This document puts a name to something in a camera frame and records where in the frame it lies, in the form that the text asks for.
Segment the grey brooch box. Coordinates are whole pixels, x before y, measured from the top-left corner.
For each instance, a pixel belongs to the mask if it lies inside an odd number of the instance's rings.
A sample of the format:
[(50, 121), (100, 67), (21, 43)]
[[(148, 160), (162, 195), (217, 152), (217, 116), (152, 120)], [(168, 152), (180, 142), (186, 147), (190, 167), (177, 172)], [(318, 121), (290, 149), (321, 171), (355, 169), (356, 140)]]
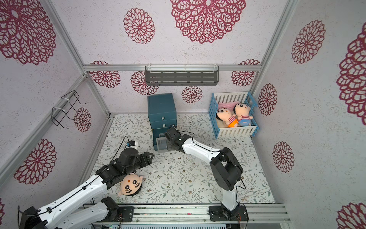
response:
[(166, 137), (156, 138), (156, 146), (158, 151), (166, 151), (167, 150), (167, 139)]

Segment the teal drawer cabinet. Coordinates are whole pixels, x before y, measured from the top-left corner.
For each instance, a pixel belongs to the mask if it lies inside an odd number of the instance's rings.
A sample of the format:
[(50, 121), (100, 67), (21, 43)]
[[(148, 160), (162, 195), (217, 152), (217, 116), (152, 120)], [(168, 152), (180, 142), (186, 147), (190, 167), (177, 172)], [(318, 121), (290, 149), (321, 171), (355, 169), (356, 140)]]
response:
[(153, 148), (158, 150), (156, 139), (172, 125), (177, 126), (177, 112), (172, 93), (147, 96), (148, 118), (152, 129)]

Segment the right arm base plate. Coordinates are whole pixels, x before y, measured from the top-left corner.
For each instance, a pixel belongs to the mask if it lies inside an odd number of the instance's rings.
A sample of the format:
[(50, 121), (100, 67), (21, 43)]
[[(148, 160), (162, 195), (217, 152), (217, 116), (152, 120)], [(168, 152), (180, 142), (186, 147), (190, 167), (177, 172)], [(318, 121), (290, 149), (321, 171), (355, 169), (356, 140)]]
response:
[(210, 206), (208, 210), (210, 221), (249, 221), (249, 215), (244, 204), (238, 204), (234, 210), (227, 209), (223, 204)]

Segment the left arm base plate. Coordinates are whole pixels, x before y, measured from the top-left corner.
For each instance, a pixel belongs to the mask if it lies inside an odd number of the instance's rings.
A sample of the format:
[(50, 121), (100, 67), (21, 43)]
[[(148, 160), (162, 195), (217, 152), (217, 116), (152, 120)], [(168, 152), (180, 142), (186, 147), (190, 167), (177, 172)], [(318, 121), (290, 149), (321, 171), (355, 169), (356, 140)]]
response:
[(110, 212), (111, 222), (132, 222), (134, 207), (118, 207)]

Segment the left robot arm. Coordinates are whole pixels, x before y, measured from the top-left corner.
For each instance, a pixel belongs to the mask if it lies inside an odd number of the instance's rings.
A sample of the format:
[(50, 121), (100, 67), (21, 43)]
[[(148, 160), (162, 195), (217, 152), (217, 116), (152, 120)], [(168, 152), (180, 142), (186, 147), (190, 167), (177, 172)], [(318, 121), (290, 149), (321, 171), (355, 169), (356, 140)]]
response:
[(20, 229), (79, 229), (98, 221), (121, 219), (119, 206), (111, 198), (103, 198), (97, 204), (78, 211), (86, 201), (98, 196), (132, 172), (152, 163), (153, 154), (139, 154), (135, 148), (126, 148), (116, 160), (100, 168), (86, 182), (68, 194), (39, 209), (30, 207), (18, 212)]

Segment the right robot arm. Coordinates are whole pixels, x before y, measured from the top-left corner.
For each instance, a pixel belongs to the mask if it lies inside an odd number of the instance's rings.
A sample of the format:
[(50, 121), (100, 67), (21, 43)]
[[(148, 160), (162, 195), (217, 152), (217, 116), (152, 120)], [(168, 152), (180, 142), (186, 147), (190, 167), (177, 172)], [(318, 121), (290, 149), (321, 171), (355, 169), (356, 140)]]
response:
[(164, 133), (167, 141), (176, 150), (192, 155), (210, 165), (214, 180), (222, 188), (223, 199), (221, 209), (223, 215), (233, 217), (239, 211), (237, 187), (244, 183), (244, 172), (233, 152), (224, 147), (217, 149), (209, 147), (194, 139), (193, 133), (181, 134), (175, 127)]

